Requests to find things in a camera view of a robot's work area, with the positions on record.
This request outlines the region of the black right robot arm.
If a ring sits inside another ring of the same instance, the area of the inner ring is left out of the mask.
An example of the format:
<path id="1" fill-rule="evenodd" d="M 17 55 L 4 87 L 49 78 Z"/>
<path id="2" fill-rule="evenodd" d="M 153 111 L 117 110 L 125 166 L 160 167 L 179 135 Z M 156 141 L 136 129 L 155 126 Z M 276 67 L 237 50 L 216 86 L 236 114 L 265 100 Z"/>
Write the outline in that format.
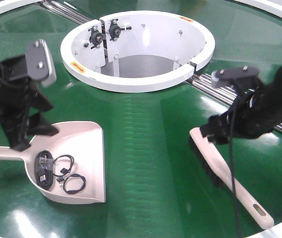
<path id="1" fill-rule="evenodd" d="M 200 127 L 203 137 L 217 144 L 228 143 L 230 137 L 256 139 L 282 123 L 282 66 L 267 85 L 259 72 L 252 66 L 212 72 L 212 86 L 232 87 L 237 97 L 225 113 L 209 117 Z"/>

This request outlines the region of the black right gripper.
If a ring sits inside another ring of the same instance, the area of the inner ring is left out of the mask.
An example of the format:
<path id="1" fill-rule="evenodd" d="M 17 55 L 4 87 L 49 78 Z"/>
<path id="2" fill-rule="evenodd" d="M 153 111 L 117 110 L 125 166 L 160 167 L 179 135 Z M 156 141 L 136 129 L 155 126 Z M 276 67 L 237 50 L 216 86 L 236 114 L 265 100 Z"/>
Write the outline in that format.
<path id="1" fill-rule="evenodd" d="M 222 115 L 229 125 L 229 137 L 255 139 L 269 133 L 278 124 L 277 92 L 274 84 L 263 84 L 259 78 L 234 79 L 230 83 L 237 92 L 234 103 Z M 201 135 L 218 145 L 228 144 L 228 125 L 219 116 L 210 116 L 200 127 Z"/>

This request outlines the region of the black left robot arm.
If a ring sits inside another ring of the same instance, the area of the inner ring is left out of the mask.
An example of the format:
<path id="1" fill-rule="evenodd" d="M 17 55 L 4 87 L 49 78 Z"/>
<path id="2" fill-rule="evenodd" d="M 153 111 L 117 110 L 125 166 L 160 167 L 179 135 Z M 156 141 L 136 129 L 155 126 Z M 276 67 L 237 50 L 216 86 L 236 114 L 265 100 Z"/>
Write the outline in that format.
<path id="1" fill-rule="evenodd" d="M 0 125 L 11 149 L 29 148 L 29 135 L 57 134 L 42 115 L 52 108 L 38 81 L 28 74 L 24 55 L 0 62 Z"/>

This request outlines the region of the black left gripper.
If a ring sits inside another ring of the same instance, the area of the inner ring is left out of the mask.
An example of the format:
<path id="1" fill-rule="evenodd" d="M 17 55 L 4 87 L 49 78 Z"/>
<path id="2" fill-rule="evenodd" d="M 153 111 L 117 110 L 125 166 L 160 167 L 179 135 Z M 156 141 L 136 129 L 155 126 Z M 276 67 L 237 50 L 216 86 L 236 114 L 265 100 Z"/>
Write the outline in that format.
<path id="1" fill-rule="evenodd" d="M 37 112 L 28 118 L 30 108 L 47 112 L 53 104 L 28 76 L 25 55 L 0 61 L 0 125 L 11 149 L 30 147 L 27 135 L 53 136 L 59 130 Z"/>

